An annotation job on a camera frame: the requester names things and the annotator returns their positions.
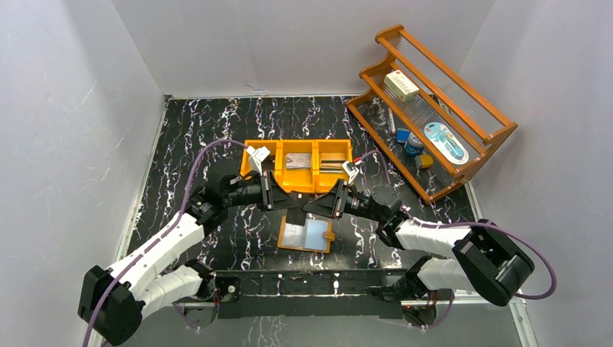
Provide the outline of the orange card stack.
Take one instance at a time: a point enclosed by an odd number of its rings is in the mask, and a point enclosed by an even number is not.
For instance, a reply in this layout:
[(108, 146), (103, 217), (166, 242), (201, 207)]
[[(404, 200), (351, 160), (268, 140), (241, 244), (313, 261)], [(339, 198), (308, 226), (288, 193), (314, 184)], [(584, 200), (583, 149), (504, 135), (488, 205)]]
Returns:
[(343, 164), (346, 161), (345, 153), (320, 153), (320, 173), (342, 174)]

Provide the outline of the orange wooden shelf rack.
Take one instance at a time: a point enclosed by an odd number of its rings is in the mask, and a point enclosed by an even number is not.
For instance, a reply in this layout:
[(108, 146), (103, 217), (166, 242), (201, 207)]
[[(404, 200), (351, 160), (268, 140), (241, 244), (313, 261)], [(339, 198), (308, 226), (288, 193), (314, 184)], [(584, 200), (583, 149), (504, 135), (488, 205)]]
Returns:
[[(468, 183), (515, 131), (517, 124), (459, 77), (448, 65), (413, 37), (402, 25), (375, 36), (385, 57), (362, 69), (367, 91), (347, 102), (348, 111), (368, 131), (382, 152), (426, 203), (434, 202)], [(420, 89), (401, 101), (385, 85), (385, 75), (399, 69)], [(424, 144), (424, 154), (434, 159), (426, 170), (396, 143), (388, 126), (387, 109), (395, 127), (413, 132)], [(453, 165), (424, 134), (430, 122), (446, 125), (468, 151), (464, 165)]]

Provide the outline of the dark grey credit card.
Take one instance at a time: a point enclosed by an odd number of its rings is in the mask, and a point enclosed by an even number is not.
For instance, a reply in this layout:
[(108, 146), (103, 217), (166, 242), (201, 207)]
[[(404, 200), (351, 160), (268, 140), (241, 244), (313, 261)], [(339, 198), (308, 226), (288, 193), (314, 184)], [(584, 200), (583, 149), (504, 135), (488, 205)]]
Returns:
[(287, 209), (286, 211), (286, 223), (295, 226), (305, 226), (307, 220), (307, 212), (303, 211), (301, 207), (295, 207)]

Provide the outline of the orange card holder wallet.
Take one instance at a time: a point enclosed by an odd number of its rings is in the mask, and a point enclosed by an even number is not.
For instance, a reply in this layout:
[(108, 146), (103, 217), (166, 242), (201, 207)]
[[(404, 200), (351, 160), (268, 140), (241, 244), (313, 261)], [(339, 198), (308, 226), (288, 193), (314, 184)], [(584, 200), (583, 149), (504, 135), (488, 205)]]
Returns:
[(304, 252), (330, 252), (336, 236), (328, 220), (306, 219), (303, 226), (291, 224), (286, 216), (281, 219), (278, 247)]

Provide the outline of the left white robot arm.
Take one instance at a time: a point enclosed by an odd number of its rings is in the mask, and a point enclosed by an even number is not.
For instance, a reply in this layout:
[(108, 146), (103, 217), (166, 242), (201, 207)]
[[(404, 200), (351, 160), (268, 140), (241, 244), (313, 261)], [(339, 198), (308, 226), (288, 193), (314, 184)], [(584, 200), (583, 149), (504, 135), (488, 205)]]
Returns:
[(268, 172), (228, 175), (217, 186), (199, 186), (171, 221), (142, 246), (103, 268), (85, 274), (77, 313), (87, 323), (83, 344), (93, 332), (112, 346), (126, 342), (150, 314), (193, 297), (216, 301), (225, 296), (213, 269), (193, 259), (169, 272), (183, 252), (206, 239), (228, 217), (231, 207), (254, 205), (262, 212), (300, 208), (304, 194), (287, 193)]

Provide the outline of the silver card stack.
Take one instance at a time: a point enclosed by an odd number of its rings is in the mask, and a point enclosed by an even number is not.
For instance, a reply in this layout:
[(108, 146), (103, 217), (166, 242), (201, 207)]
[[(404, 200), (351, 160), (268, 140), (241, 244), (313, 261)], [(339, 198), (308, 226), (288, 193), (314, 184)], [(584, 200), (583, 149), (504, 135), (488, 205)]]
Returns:
[(286, 154), (286, 169), (300, 170), (310, 169), (312, 164), (311, 153), (287, 153)]

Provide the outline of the blue packaged cutter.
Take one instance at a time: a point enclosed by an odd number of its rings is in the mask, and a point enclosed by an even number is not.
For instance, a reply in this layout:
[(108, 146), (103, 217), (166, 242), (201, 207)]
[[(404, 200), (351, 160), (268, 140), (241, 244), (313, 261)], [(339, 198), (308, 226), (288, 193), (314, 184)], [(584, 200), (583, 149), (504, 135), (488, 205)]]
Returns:
[(424, 127), (424, 134), (453, 165), (461, 166), (468, 162), (468, 151), (446, 125), (430, 122)]

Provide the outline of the orange three-compartment bin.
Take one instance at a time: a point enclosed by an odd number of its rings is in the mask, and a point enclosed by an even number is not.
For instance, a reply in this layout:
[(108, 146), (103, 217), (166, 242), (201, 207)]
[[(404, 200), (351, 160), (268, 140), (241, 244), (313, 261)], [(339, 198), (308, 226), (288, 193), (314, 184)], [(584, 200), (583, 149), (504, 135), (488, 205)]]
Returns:
[(350, 140), (247, 140), (245, 145), (269, 150), (261, 167), (286, 192), (324, 194), (337, 180), (349, 181), (342, 164), (353, 160)]

